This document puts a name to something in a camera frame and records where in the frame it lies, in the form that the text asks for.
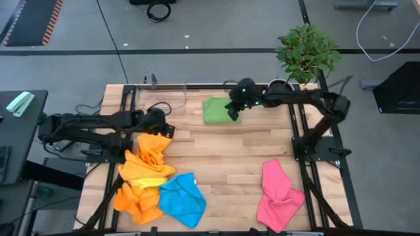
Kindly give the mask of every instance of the green leaves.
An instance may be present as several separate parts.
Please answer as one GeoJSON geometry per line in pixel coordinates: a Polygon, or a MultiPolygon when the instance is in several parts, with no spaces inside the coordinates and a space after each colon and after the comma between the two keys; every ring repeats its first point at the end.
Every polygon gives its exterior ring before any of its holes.
{"type": "Polygon", "coordinates": [[[334,50],[338,47],[335,41],[309,24],[291,29],[278,39],[282,46],[275,49],[277,58],[284,63],[289,78],[299,83],[308,83],[323,70],[333,71],[334,64],[341,61],[341,55],[334,50]]]}

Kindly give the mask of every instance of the orange cloth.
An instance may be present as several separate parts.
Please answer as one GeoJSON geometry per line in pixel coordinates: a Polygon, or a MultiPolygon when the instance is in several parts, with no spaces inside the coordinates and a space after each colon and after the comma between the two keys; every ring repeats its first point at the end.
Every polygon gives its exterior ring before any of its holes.
{"type": "MultiPolygon", "coordinates": [[[[137,155],[125,151],[125,163],[118,171],[125,181],[142,178],[162,178],[175,173],[175,169],[163,164],[162,151],[171,143],[170,138],[160,134],[141,134],[137,137],[137,155]]],[[[127,211],[133,222],[145,224],[159,218],[163,212],[158,208],[159,191],[157,187],[142,189],[124,183],[114,199],[114,208],[127,211]]]]}

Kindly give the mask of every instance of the green cloth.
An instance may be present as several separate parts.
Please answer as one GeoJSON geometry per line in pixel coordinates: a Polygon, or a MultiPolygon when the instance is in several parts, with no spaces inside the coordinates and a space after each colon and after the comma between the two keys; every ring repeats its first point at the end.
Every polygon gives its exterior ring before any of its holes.
{"type": "Polygon", "coordinates": [[[203,102],[203,119],[205,124],[241,123],[242,116],[233,121],[224,108],[230,102],[229,98],[208,98],[203,102]]]}

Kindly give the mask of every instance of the floor mat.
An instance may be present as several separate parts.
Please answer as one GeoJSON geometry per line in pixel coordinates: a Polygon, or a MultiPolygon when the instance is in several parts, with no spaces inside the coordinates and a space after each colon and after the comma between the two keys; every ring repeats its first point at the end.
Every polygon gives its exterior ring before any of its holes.
{"type": "Polygon", "coordinates": [[[63,0],[25,0],[9,34],[5,46],[42,46],[50,41],[63,0]]]}

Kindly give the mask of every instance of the white cable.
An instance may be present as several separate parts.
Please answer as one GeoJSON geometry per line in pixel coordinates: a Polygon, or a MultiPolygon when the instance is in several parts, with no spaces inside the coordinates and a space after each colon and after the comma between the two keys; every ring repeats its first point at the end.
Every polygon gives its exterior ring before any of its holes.
{"type": "Polygon", "coordinates": [[[407,41],[398,49],[398,50],[396,50],[395,52],[393,52],[393,53],[391,53],[391,54],[389,54],[388,56],[384,56],[384,57],[382,57],[382,58],[378,58],[378,59],[372,59],[370,56],[369,56],[369,54],[363,49],[363,47],[360,45],[360,43],[359,43],[359,27],[360,27],[360,24],[363,22],[363,19],[365,18],[365,16],[369,13],[369,11],[372,9],[372,7],[375,5],[375,3],[377,2],[378,0],[375,0],[374,2],[373,2],[373,4],[372,4],[372,6],[370,6],[370,8],[369,8],[369,10],[367,10],[367,12],[363,15],[363,17],[362,17],[362,19],[360,19],[360,22],[359,22],[359,24],[357,25],[357,29],[356,29],[356,41],[357,41],[357,45],[360,47],[360,49],[366,54],[366,56],[369,58],[369,60],[371,60],[372,62],[378,62],[378,61],[380,61],[380,60],[383,60],[383,59],[385,59],[385,58],[388,58],[388,57],[390,57],[390,56],[392,56],[392,55],[394,55],[394,54],[396,54],[397,52],[399,52],[401,49],[403,49],[406,45],[407,45],[407,43],[410,41],[410,39],[413,37],[413,35],[414,35],[414,33],[415,33],[415,31],[417,30],[417,28],[419,27],[419,25],[420,25],[420,22],[419,23],[417,23],[417,25],[414,27],[414,30],[412,31],[412,33],[411,33],[411,35],[408,37],[408,39],[407,39],[407,41]]]}

